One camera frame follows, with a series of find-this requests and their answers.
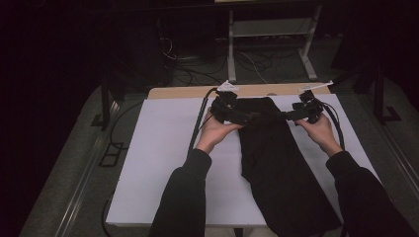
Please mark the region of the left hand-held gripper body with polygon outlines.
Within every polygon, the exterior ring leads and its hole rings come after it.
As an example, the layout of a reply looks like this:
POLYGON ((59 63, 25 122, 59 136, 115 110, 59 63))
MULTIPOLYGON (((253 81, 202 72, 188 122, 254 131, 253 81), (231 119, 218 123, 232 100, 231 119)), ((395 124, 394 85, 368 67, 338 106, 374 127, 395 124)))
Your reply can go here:
POLYGON ((228 80, 223 82, 215 90, 216 97, 212 101, 210 112, 221 123, 229 120, 229 115, 237 105, 237 95, 235 91, 239 88, 231 84, 228 80))

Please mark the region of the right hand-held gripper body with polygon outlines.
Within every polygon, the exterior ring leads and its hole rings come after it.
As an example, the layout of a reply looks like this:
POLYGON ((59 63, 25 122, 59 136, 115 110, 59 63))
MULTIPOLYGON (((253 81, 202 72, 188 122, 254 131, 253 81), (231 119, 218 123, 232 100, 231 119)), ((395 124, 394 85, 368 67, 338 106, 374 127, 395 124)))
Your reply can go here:
POLYGON ((317 123, 319 114, 323 111, 323 102, 319 101, 313 94, 315 89, 324 89, 333 84, 332 81, 319 85, 306 85, 298 89, 302 108, 305 110, 309 123, 317 123))

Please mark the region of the black pants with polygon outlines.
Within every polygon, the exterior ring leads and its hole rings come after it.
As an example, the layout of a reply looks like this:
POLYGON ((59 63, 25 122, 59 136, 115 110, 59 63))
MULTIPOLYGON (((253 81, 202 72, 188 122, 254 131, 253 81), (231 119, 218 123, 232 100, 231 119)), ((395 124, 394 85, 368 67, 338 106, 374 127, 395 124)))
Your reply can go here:
POLYGON ((237 110, 259 116, 239 130, 241 175, 268 225, 282 237, 310 237, 341 222, 270 98, 240 99, 237 110))

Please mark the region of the person's right hand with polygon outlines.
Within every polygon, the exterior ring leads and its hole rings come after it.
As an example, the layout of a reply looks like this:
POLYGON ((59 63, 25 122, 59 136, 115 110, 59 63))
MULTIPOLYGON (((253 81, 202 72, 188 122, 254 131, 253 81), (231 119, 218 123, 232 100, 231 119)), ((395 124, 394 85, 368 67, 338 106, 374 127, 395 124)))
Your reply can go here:
POLYGON ((309 123, 304 119, 296 120, 294 123, 301 126, 328 157, 342 151, 332 131, 331 122, 325 114, 320 114, 316 123, 309 123))

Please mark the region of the person's left hand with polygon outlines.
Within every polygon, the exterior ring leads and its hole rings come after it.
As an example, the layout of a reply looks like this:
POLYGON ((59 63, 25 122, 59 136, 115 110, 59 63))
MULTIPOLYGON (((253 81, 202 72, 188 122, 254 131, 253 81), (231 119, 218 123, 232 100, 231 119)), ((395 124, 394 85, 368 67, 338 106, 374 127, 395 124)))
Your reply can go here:
POLYGON ((230 132, 241 128, 241 125, 230 123, 223 124, 216 120, 211 112, 207 112, 206 123, 202 126, 201 136, 195 146, 207 154, 210 154, 230 132))

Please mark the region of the wooden table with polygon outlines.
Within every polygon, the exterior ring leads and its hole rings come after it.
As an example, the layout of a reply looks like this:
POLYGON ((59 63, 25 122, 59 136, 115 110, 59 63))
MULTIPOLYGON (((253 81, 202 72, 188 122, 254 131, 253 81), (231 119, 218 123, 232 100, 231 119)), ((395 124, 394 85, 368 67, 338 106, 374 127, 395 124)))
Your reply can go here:
MULTIPOLYGON (((330 93, 329 88, 321 87, 320 83, 287 83, 239 85, 236 94, 239 97, 298 95, 307 87, 311 87, 315 95, 330 93)), ((153 88, 148 94, 148 99, 203 98, 209 89, 211 86, 153 88)))

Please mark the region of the black metal stand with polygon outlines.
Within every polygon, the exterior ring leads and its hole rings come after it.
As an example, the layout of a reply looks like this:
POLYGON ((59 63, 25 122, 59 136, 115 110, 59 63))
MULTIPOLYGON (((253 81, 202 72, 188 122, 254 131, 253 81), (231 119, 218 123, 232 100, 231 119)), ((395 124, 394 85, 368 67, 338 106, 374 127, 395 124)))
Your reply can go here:
POLYGON ((111 122, 114 103, 122 101, 125 97, 125 85, 113 74, 104 74, 101 77, 101 112, 94 116, 92 126, 106 130, 111 122))
POLYGON ((384 76, 378 62, 368 61, 355 66, 348 72, 333 79, 335 85, 356 76, 356 82, 353 90, 357 94, 367 94, 373 90, 373 113, 377 120, 386 125, 390 121, 400 121, 401 117, 393 107, 384 105, 384 76))

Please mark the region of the white board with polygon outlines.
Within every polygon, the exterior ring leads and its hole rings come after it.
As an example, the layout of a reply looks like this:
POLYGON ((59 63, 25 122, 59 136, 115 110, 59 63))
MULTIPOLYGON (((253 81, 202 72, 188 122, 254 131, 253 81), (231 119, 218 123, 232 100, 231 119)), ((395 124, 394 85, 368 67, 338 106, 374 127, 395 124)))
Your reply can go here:
MULTIPOLYGON (((338 114, 345 148, 380 181, 344 109, 334 94, 315 96, 338 114)), ((119 227, 150 226, 172 172, 186 160, 202 98, 145 100, 110 205, 106 222, 119 227)), ((323 153, 300 127, 288 121, 291 133, 321 189, 342 220, 334 178, 323 153)), ((208 227, 267 226, 241 176, 241 150, 236 131, 229 133, 210 154, 206 179, 208 227)))

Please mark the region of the white metal desk frame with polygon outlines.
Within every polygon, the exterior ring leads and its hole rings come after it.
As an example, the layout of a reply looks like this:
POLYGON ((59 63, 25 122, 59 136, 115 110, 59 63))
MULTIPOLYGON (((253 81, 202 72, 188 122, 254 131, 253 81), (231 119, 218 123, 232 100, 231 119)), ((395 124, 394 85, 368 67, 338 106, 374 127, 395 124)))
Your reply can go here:
POLYGON ((226 57, 228 81, 231 83, 237 81, 234 58, 234 40, 236 38, 277 36, 305 36, 303 47, 296 52, 308 79, 310 81, 316 81, 318 77, 310 62, 308 53, 314 38, 321 10, 321 5, 316 6, 310 18, 274 20, 235 20, 234 11, 230 10, 228 16, 228 55, 226 57))

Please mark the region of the metal floor rail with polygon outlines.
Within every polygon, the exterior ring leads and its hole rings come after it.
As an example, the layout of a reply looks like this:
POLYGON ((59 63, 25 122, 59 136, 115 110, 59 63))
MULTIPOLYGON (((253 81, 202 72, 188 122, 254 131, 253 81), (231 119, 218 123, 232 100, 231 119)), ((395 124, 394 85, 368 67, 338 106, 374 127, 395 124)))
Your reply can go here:
POLYGON ((68 237, 87 192, 92 172, 108 138, 102 108, 86 105, 60 153, 54 170, 63 195, 68 194, 53 237, 68 237))
POLYGON ((397 168, 415 193, 419 194, 419 113, 406 103, 383 105, 381 117, 375 114, 371 97, 360 101, 391 151, 397 168))

